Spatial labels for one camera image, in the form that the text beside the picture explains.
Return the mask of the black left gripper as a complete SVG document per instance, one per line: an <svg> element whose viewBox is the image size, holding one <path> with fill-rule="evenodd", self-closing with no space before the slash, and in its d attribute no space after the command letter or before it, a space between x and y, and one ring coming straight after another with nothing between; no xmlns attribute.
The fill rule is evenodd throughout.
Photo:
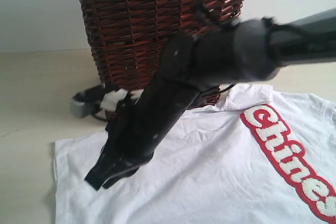
<svg viewBox="0 0 336 224"><path fill-rule="evenodd" d="M97 86L76 93L73 96L73 100L76 102L83 102L83 103L102 101L104 96L111 91L115 91L116 90L115 88L116 88L115 83L105 82L103 84L99 84Z"/></svg>

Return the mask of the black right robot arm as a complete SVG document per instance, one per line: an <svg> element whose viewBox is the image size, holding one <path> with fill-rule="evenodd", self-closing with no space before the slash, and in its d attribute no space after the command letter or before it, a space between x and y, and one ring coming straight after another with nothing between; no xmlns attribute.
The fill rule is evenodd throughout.
<svg viewBox="0 0 336 224"><path fill-rule="evenodd" d="M195 102L239 83L273 79L290 65L335 61L335 10L288 24L272 18L221 24L200 36L179 33L160 55L159 68L140 97L117 105L108 139L85 176L109 188L148 163L157 146Z"/></svg>

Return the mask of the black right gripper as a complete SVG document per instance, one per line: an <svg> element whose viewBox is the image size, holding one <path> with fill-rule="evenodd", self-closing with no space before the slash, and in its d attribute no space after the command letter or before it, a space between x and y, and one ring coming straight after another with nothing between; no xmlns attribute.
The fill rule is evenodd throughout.
<svg viewBox="0 0 336 224"><path fill-rule="evenodd" d="M225 75L235 61L231 34L205 34L194 38L178 34L163 47L157 72L135 104L127 97L109 123L104 151L116 160L143 163L181 115L204 103L206 97L229 83Z"/></svg>

